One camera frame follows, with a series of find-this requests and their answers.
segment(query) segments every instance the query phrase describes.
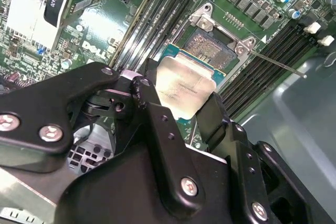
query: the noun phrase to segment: dimm slot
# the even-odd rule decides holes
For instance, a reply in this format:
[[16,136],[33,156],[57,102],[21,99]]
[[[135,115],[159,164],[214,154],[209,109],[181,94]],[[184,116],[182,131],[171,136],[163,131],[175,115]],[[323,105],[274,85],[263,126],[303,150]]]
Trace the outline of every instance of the dimm slot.
[[191,9],[186,9],[187,4],[191,1],[191,0],[183,0],[184,4],[181,4],[178,9],[174,9],[174,11],[172,11],[172,13],[175,13],[175,15],[173,16],[173,20],[170,21],[170,25],[167,26],[165,28],[165,30],[162,32],[162,36],[159,37],[158,40],[156,40],[155,45],[153,46],[150,54],[148,55],[148,57],[153,58],[157,52],[159,52],[160,48],[163,47],[164,42],[168,39],[169,35],[171,35],[172,30],[174,29],[176,22],[181,18],[181,15],[185,12],[188,13],[188,15],[190,14],[190,12],[192,11]]
[[[154,13],[158,9],[160,3],[162,0],[150,0],[147,4],[146,7],[144,8],[143,14],[141,19],[137,22],[135,28],[133,31],[136,31],[136,36],[133,39],[130,37],[127,41],[127,44],[132,44],[132,45],[139,45],[143,36],[143,33],[145,29],[148,26],[148,23],[152,19]],[[122,52],[120,54],[121,60],[117,64],[117,69],[122,70],[124,66],[127,64],[129,61],[130,57],[134,54],[134,51],[136,50],[137,46],[135,47],[130,47],[130,49],[126,52]]]
[[[288,66],[293,66],[315,45],[315,39],[304,33],[301,27],[291,23],[261,53]],[[258,97],[270,91],[285,73],[284,69],[255,57],[221,93],[230,117],[238,116]]]
[[[153,26],[153,20],[154,18],[160,19],[160,17],[165,16],[166,13],[171,9],[171,6],[173,5],[173,1],[172,0],[161,0],[155,7],[154,11],[152,12],[152,15],[150,16],[150,18],[147,19],[146,25],[144,27],[142,27],[142,31],[140,33],[137,34],[135,42],[133,43],[134,45],[136,45],[136,48],[140,48],[140,50],[142,50],[143,48],[143,44],[145,43],[144,38],[146,39],[148,35],[146,35],[146,33],[148,33],[149,29],[152,31],[156,29],[157,25]],[[131,51],[128,51],[123,63],[120,65],[120,69],[124,68],[124,66],[126,64],[128,64],[128,62],[131,60],[131,57],[134,56],[134,51],[136,50],[135,47],[132,48]]]

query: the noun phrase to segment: screw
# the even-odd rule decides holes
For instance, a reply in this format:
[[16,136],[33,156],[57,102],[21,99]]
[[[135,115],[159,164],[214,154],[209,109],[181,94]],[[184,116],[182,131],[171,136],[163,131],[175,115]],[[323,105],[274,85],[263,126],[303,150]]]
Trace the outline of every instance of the screw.
[[271,149],[271,147],[269,147],[269,145],[264,144],[264,148],[265,148],[265,150],[267,150],[268,152],[272,152],[272,149]]
[[108,76],[113,75],[112,70],[110,68],[103,68],[101,70],[104,74],[107,74]]
[[206,22],[203,22],[202,25],[201,25],[201,27],[202,27],[203,29],[205,29],[205,28],[207,27],[207,23],[206,23]]
[[260,220],[263,220],[263,221],[266,221],[267,220],[267,213],[266,213],[266,210],[264,209],[264,207],[258,203],[258,202],[253,202],[252,203],[252,209],[253,209],[253,212],[254,214],[260,219]]
[[237,128],[237,130],[239,130],[239,131],[244,131],[244,129],[243,129],[240,125],[238,125],[238,124],[236,124],[236,128]]
[[12,131],[20,125],[20,120],[14,115],[0,115],[0,131]]
[[62,138],[63,131],[57,126],[47,125],[41,128],[39,135],[46,142],[57,142]]
[[237,53],[242,54],[244,52],[244,48],[242,46],[237,47]]
[[193,182],[191,179],[182,178],[181,187],[182,187],[183,191],[185,192],[185,194],[187,194],[189,196],[196,196],[197,186],[196,186],[195,182]]
[[141,79],[140,82],[146,86],[150,86],[149,82],[146,79]]

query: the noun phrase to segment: black plastic bracket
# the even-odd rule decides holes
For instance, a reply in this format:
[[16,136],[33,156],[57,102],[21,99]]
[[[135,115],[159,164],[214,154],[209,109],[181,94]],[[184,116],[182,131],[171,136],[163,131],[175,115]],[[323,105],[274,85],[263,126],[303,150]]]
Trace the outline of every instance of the black plastic bracket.
[[261,161],[269,203],[281,223],[334,223],[271,145],[260,141],[253,149]]
[[[161,201],[175,217],[190,218],[205,204],[205,193],[173,114],[161,106],[150,80],[135,77],[132,84],[136,114],[146,127],[143,138],[149,147]],[[195,183],[195,196],[184,192],[181,186],[183,178]]]
[[[280,223],[268,203],[258,155],[250,147],[245,130],[232,122],[218,94],[213,93],[197,113],[201,137],[210,151],[231,167],[231,214],[237,223]],[[266,217],[259,218],[253,204],[261,204]]]
[[[94,62],[0,97],[0,114],[19,119],[19,126],[0,131],[0,165],[38,173],[60,168],[73,144],[73,126],[80,109],[95,92],[110,88],[118,75]],[[46,125],[62,137],[46,142],[39,131]]]

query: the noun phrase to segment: green circuit board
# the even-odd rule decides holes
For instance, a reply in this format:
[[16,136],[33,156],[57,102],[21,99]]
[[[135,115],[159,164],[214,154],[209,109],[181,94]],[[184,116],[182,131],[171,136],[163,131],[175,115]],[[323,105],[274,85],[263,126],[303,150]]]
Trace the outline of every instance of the green circuit board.
[[[77,20],[59,28],[54,49],[40,51],[36,43],[20,37],[15,38],[13,53],[15,35],[7,25],[11,0],[2,0],[0,74],[5,77],[19,72],[15,84],[25,87],[92,61],[104,62],[115,70],[137,71],[147,57],[159,59],[169,43],[184,48],[200,30],[190,24],[190,16],[207,3],[213,8],[211,18],[239,40],[255,38],[257,52],[291,20],[290,9],[301,16],[315,16],[325,27],[336,27],[334,12],[325,0],[286,3],[277,0],[97,0]],[[220,40],[221,35],[214,31],[211,34]],[[252,59],[248,57],[240,69]],[[237,63],[238,60],[232,58],[226,65],[219,64],[218,69],[229,74]],[[189,140],[193,129],[191,121],[180,127],[183,137]],[[195,132],[193,145],[198,143],[198,148],[204,149],[197,130]]]

